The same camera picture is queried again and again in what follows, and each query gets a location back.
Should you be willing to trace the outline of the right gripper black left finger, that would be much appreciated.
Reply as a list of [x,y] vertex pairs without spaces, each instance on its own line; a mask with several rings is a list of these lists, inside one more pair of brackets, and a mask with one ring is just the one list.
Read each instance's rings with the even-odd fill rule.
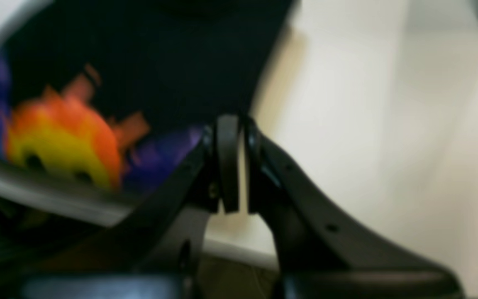
[[21,299],[201,299],[207,222],[239,210],[240,120],[223,115],[119,224],[34,267]]

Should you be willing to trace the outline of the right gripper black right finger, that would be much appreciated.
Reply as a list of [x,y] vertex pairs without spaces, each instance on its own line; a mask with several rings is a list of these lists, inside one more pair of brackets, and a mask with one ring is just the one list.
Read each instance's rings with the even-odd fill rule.
[[447,267],[375,233],[325,195],[244,119],[248,206],[271,230],[275,299],[463,299]]

